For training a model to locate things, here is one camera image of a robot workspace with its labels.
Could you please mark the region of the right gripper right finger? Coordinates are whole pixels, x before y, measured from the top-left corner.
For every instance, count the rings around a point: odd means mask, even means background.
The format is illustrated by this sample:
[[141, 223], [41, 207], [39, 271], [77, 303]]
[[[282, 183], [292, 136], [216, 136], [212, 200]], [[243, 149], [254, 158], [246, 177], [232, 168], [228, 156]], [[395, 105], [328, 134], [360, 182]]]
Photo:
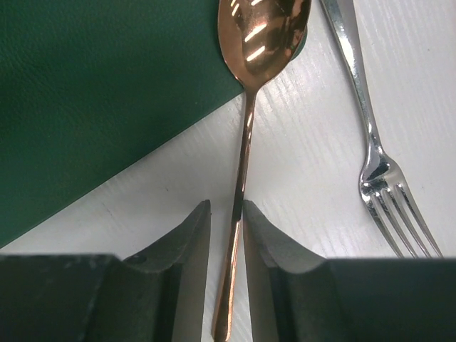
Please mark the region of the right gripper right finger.
[[326, 259], [244, 202], [255, 341], [453, 341], [454, 259]]

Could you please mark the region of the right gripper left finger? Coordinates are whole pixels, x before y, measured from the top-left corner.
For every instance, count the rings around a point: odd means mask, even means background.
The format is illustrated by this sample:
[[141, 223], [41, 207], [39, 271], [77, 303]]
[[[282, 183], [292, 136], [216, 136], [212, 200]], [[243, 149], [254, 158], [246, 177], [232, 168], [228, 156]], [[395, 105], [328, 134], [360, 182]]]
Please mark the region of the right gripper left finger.
[[3, 341], [199, 341], [211, 204], [150, 246], [111, 254], [1, 256]]

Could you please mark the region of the silver fork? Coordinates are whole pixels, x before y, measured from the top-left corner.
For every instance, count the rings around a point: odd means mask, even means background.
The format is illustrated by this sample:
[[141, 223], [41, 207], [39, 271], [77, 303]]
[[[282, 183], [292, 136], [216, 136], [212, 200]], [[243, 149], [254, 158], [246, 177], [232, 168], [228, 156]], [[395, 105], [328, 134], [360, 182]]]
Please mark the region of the silver fork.
[[412, 257], [418, 258], [419, 254], [405, 235], [404, 228], [409, 231], [425, 257], [432, 257], [427, 247], [430, 245], [436, 256], [442, 258], [443, 254], [418, 209], [403, 171], [385, 153], [381, 144], [368, 91], [354, 2], [325, 0], [321, 5], [351, 78], [351, 85], [364, 124], [366, 158], [358, 186], [361, 199], [381, 234], [398, 257], [404, 257], [404, 254], [382, 216], [386, 216]]

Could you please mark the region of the green placemat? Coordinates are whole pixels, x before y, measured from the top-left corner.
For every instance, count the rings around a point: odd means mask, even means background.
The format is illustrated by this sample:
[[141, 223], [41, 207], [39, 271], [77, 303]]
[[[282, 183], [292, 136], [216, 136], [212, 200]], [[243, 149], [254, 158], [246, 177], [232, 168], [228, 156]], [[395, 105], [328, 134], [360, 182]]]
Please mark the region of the green placemat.
[[1, 3], [1, 244], [242, 91], [216, 1]]

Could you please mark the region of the copper spoon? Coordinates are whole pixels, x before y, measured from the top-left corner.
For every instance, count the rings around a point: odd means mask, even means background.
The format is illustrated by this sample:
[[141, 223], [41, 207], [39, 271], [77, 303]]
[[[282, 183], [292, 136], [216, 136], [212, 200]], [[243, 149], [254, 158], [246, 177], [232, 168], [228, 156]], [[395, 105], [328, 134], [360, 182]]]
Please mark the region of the copper spoon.
[[310, 10], [311, 2], [302, 0], [219, 3], [219, 46], [228, 69], [245, 91], [245, 113], [227, 253], [213, 315], [214, 341], [228, 341], [232, 330], [237, 249], [257, 93], [294, 57], [306, 35]]

